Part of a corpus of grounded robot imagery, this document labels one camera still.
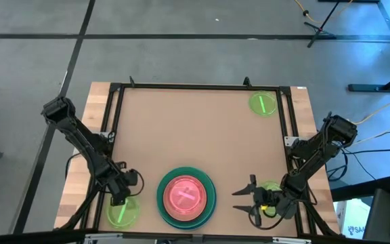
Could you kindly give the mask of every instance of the pink plate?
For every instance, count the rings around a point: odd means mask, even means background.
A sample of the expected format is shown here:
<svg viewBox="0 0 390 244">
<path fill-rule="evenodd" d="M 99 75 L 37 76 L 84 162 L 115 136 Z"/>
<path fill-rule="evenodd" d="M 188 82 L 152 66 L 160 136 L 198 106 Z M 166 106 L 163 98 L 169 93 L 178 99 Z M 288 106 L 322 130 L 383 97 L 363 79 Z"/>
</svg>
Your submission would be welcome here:
<svg viewBox="0 0 390 244">
<path fill-rule="evenodd" d="M 163 205 L 167 213 L 179 221 L 194 220 L 204 211 L 206 204 L 206 189 L 193 176 L 172 179 L 163 192 Z"/>
</svg>

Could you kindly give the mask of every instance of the concrete floor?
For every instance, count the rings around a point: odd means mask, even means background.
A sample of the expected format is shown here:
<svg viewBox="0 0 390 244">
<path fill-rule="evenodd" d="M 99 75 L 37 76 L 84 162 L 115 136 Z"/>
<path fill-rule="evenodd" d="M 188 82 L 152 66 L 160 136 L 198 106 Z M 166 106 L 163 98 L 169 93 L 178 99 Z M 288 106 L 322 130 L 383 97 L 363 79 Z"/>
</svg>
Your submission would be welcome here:
<svg viewBox="0 0 390 244">
<path fill-rule="evenodd" d="M 331 3 L 302 0 L 321 20 Z M 390 15 L 390 1 L 383 0 Z M 78 33 L 88 0 L 0 1 L 0 33 Z M 293 0 L 101 0 L 87 33 L 312 34 Z M 341 35 L 390 35 L 374 4 L 351 4 L 327 25 Z M 44 103 L 58 94 L 75 40 L 0 40 L 0 234 L 10 224 L 45 130 Z M 86 40 L 69 97 L 81 116 L 92 81 L 298 85 L 309 90 L 317 126 L 328 111 L 359 121 L 390 94 L 346 91 L 348 83 L 390 81 L 390 43 L 256 40 Z M 359 126 L 358 139 L 390 128 L 390 107 Z M 390 134 L 350 150 L 390 148 Z M 26 231 L 51 230 L 73 147 L 57 132 Z M 376 178 L 390 176 L 390 152 L 358 156 Z M 328 168 L 343 163 L 338 156 Z M 371 180 L 353 158 L 339 184 Z"/>
</svg>

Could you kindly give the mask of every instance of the green plate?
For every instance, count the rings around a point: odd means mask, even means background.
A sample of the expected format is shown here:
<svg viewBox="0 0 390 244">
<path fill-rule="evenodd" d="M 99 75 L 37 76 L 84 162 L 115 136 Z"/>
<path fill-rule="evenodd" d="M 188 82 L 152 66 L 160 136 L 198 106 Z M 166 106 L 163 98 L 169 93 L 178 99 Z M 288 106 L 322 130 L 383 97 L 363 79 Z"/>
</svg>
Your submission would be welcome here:
<svg viewBox="0 0 390 244">
<path fill-rule="evenodd" d="M 194 220 L 191 221 L 179 221 L 172 218 L 163 205 L 163 192 L 167 184 L 177 176 L 193 176 L 197 178 L 201 184 L 204 186 L 207 194 L 207 203 L 204 211 Z M 210 178 L 199 169 L 193 167 L 180 167 L 170 171 L 159 183 L 156 194 L 157 206 L 160 215 L 163 220 L 170 224 L 173 227 L 182 229 L 182 230 L 193 230 L 205 224 L 209 218 L 213 215 L 216 206 L 216 190 Z"/>
<path fill-rule="evenodd" d="M 249 107 L 254 113 L 268 117 L 276 111 L 276 98 L 268 91 L 256 91 L 249 98 Z"/>
<path fill-rule="evenodd" d="M 114 228 L 129 228 L 133 226 L 139 215 L 139 203 L 135 197 L 127 197 L 126 204 L 121 206 L 108 205 L 106 210 L 109 223 Z"/>
</svg>

